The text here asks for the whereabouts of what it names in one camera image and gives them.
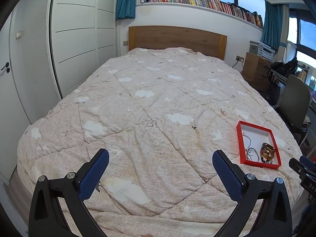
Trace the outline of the white printer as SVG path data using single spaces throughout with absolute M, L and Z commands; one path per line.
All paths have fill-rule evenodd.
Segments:
M 273 60 L 275 51 L 262 42 L 250 41 L 249 53 L 265 58 L 271 62 Z

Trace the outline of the wooden headboard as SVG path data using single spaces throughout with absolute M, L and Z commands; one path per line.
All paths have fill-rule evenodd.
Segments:
M 224 59 L 227 36 L 200 29 L 177 26 L 131 26 L 129 50 L 187 48 L 206 56 Z

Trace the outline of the wooden nightstand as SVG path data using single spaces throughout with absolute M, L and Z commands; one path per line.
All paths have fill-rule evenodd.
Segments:
M 260 56 L 246 53 L 243 70 L 241 72 L 244 80 L 259 93 L 266 93 L 269 88 L 268 71 L 271 62 Z

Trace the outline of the black bag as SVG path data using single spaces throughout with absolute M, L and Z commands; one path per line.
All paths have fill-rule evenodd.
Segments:
M 285 78 L 288 78 L 289 75 L 294 75 L 297 71 L 298 60 L 295 56 L 292 60 L 287 63 L 283 62 L 274 62 L 271 65 L 271 70 L 275 71 L 276 73 L 282 75 Z

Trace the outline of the white door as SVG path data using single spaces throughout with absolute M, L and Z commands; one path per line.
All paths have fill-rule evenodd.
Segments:
M 29 125 L 29 120 L 21 105 L 16 86 L 14 84 L 11 58 L 9 54 L 9 35 L 12 16 L 8 16 L 1 29 L 1 69 L 6 62 L 10 63 L 10 72 L 1 71 L 0 95 L 0 153 L 1 179 L 8 183 L 17 166 L 18 142 Z

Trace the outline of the red jewelry box tray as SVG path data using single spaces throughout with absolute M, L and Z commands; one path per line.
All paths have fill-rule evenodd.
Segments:
M 249 122 L 239 121 L 236 131 L 239 157 L 242 164 L 273 170 L 281 167 L 280 153 L 270 129 Z M 267 161 L 261 157 L 260 149 L 264 142 L 275 148 L 274 158 L 271 161 Z

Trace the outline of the wall light switch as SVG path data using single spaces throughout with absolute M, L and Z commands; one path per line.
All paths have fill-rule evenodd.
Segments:
M 22 31 L 19 31 L 16 33 L 16 39 L 21 38 L 21 36 L 22 36 Z

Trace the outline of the wall power socket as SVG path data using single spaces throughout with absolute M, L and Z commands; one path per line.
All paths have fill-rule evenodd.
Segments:
M 244 61 L 244 57 L 236 56 L 236 60 L 237 60 L 238 62 L 243 62 L 243 61 Z

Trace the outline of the teal window curtain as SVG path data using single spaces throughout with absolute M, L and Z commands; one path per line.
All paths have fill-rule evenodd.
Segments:
M 280 46 L 283 25 L 283 5 L 273 5 L 265 1 L 265 8 L 265 22 L 261 42 L 277 50 Z

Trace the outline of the amber resin bangle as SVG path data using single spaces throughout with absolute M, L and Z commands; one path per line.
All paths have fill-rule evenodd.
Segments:
M 271 161 L 274 158 L 275 148 L 268 144 L 263 143 L 260 149 L 261 157 L 264 158 L 267 161 Z

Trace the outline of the row of books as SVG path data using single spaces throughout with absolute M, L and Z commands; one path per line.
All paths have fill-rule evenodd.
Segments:
M 136 0 L 136 4 L 141 3 L 177 3 L 207 8 L 232 15 L 263 29 L 262 17 L 257 12 L 250 12 L 234 3 L 221 0 Z

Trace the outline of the white sliding wardrobe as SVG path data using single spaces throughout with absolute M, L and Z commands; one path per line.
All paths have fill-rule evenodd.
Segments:
M 49 46 L 61 97 L 116 56 L 116 0 L 51 0 Z

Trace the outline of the grey office chair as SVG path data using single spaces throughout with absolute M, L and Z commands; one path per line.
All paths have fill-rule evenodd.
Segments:
M 304 122 L 312 97 L 308 86 L 300 78 L 289 75 L 276 112 L 291 133 L 305 134 L 310 126 Z

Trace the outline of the beige cloud pattern duvet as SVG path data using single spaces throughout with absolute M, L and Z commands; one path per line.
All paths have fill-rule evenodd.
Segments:
M 98 68 L 29 126 L 18 175 L 32 193 L 39 176 L 61 178 L 109 151 L 86 207 L 108 236 L 213 236 L 232 201 L 212 165 L 220 149 L 239 163 L 236 125 L 270 129 L 282 165 L 241 165 L 260 180 L 284 180 L 291 205 L 303 190 L 288 161 L 300 148 L 285 123 L 224 61 L 184 48 L 134 49 Z

